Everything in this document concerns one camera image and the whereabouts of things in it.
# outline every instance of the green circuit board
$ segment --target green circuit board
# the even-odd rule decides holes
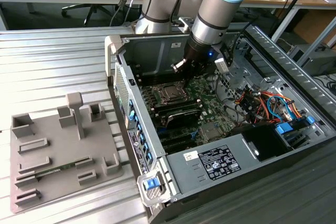
[[[149,113],[154,106],[164,108],[167,105],[178,106],[186,101],[200,100],[197,109],[201,110],[201,114],[196,122],[188,126],[168,130],[157,119],[157,115],[151,114],[160,141],[168,153],[222,139],[236,126],[214,93],[211,85],[215,85],[215,82],[200,76],[190,81],[185,88],[183,84],[183,81],[178,81],[142,87],[141,90]]]

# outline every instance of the warning label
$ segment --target warning label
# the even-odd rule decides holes
[[[240,170],[227,145],[198,154],[209,178],[216,180]]]

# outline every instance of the aluminum extrusion table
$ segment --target aluminum extrusion table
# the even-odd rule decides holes
[[[104,38],[128,28],[6,31],[0,34],[0,222],[148,223],[104,74]],[[69,91],[106,109],[125,174],[115,180],[21,212],[9,209],[9,126],[5,117],[56,113]],[[289,169],[171,220],[196,223],[335,223],[336,142]]]

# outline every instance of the motherboard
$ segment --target motherboard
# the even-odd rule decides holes
[[[236,126],[204,76],[141,88],[154,127],[172,154],[224,138]]]

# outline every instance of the blue release tab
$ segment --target blue release tab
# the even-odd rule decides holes
[[[160,186],[160,181],[159,181],[158,178],[150,178],[148,180],[145,180],[143,182],[143,184],[144,184],[146,190],[150,190],[150,189],[153,189],[155,187],[159,187]]]
[[[307,117],[307,121],[308,123],[313,124],[315,122],[315,119],[310,115]]]
[[[128,118],[129,118],[130,120],[133,120],[133,119],[134,119],[134,115],[135,115],[135,111],[132,110]]]
[[[145,143],[145,144],[143,145],[143,149],[144,149],[145,152],[149,149],[149,147],[148,147],[148,143]]]
[[[140,134],[140,143],[143,144],[145,142],[145,136],[143,133]]]
[[[289,131],[292,131],[293,128],[292,126],[289,125],[289,123],[281,123],[277,126],[277,131],[280,133],[280,134],[285,134]]]
[[[151,165],[153,162],[153,157],[152,154],[150,152],[147,153],[147,159],[148,159],[148,163]]]

